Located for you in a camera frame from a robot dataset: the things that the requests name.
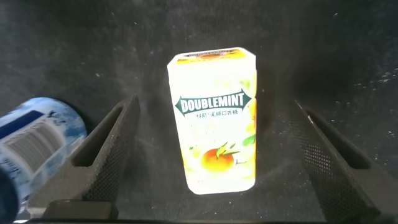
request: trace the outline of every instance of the orange fruit illustration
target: orange fruit illustration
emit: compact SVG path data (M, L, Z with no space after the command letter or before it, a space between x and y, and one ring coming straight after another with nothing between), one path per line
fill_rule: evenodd
M204 153L201 158L201 166L210 172L226 172L234 166L234 157L232 155L219 155L217 158L217 149L212 149Z

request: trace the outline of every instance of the green leaf illustration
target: green leaf illustration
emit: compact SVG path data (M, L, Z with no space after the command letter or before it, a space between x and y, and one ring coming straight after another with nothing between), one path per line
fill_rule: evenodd
M235 153L238 153L238 152L239 152L239 151L226 152L226 153L223 154L223 156L232 155L232 154L235 154Z
M228 143L228 142L226 142L225 144L223 144L221 147L219 147L219 148L217 149L217 151L216 151L217 159L219 158L219 156L220 156L222 153L225 152L225 148L226 148L226 144L227 144L227 143Z
M250 144L254 144L255 142L256 142L256 135L253 134L252 136L250 136L247 139L243 140L243 146L248 146Z

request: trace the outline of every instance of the barcode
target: barcode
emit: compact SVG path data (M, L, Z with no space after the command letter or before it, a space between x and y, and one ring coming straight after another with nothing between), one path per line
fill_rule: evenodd
M62 140L50 125L41 123L36 124L34 129L8 140L5 145L18 155L34 173L62 147Z

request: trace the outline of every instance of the doublemint gum bottle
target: doublemint gum bottle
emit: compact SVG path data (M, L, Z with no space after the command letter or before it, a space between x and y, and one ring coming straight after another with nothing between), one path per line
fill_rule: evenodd
M256 181L256 56L245 49L179 54L167 66L189 189L238 192Z

